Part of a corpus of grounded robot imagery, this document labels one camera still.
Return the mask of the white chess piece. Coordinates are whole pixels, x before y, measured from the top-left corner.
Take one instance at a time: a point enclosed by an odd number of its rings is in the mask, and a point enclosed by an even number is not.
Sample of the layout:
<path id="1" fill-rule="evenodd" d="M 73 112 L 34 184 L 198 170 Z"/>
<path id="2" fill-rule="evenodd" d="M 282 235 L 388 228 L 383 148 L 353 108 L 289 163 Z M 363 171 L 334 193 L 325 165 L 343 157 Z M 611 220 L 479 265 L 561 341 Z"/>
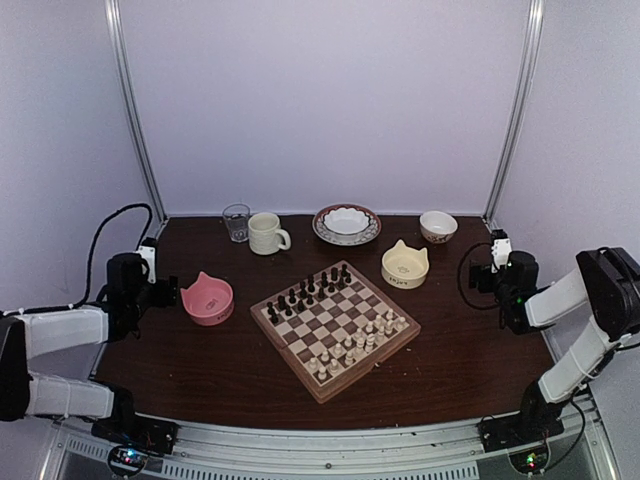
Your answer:
<path id="1" fill-rule="evenodd" d="M 376 343 L 382 345 L 386 342 L 385 325 L 382 324 L 376 332 Z"/>

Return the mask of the white chess queen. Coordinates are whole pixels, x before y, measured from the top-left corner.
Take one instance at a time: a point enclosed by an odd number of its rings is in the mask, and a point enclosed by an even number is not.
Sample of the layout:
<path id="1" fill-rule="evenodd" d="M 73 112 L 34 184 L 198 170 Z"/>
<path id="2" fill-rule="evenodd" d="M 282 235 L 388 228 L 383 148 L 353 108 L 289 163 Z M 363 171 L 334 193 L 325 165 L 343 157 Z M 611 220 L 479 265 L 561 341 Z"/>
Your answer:
<path id="1" fill-rule="evenodd" d="M 365 345 L 365 339 L 364 338 L 359 338 L 356 341 L 356 347 L 354 349 L 354 357 L 355 358 L 360 358 L 364 355 L 364 345 Z"/>

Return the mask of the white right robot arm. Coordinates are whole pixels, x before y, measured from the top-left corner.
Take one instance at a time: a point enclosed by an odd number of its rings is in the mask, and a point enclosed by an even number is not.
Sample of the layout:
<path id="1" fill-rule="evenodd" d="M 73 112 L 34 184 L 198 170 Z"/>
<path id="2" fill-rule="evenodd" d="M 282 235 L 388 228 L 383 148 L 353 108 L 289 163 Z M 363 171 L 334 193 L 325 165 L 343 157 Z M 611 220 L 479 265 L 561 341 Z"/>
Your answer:
<path id="1" fill-rule="evenodd" d="M 527 388 L 513 419 L 513 433 L 530 442 L 550 426 L 550 412 L 638 334 L 639 264 L 622 247 L 585 250 L 573 270 L 541 287 L 532 254 L 512 249 L 507 240 L 490 248 L 488 263 L 461 263 L 469 267 L 469 288 L 491 295 L 487 307 L 497 311 L 500 327 L 516 335 L 572 335 L 553 366 Z"/>

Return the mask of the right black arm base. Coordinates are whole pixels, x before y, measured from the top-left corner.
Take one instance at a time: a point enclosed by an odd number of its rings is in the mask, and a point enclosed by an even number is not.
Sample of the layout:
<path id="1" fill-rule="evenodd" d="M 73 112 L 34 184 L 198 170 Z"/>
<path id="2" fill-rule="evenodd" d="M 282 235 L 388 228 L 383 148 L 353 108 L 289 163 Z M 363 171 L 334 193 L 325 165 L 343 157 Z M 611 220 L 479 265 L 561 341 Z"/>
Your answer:
<path id="1" fill-rule="evenodd" d="M 542 442 L 562 434 L 564 425 L 558 418 L 529 421 L 517 413 L 482 420 L 477 424 L 477 429 L 484 451 L 489 453 Z"/>

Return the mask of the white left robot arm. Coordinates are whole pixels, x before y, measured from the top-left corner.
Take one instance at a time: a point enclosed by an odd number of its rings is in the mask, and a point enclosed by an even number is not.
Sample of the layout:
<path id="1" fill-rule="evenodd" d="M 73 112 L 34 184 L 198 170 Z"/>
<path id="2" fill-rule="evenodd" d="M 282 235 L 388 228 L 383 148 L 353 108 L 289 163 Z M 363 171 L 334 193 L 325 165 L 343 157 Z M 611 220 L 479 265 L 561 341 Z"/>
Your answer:
<path id="1" fill-rule="evenodd" d="M 26 416 L 103 420 L 123 444 L 144 433 L 131 394 L 114 386 L 42 375 L 28 361 L 84 345 L 113 343 L 139 333 L 150 308 L 176 304 L 177 278 L 159 279 L 155 248 L 143 245 L 107 262 L 107 283 L 96 301 L 83 306 L 20 309 L 1 316 L 1 420 Z"/>

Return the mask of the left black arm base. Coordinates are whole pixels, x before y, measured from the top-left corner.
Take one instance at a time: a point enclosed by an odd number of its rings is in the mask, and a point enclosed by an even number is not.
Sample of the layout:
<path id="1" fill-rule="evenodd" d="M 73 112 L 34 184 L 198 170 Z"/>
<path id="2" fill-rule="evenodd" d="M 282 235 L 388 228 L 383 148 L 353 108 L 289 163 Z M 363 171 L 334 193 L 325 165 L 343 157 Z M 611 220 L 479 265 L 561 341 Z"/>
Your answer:
<path id="1" fill-rule="evenodd" d="M 178 429 L 179 426 L 174 422 L 134 415 L 129 420 L 97 420 L 91 427 L 91 435 L 164 456 L 173 453 Z"/>

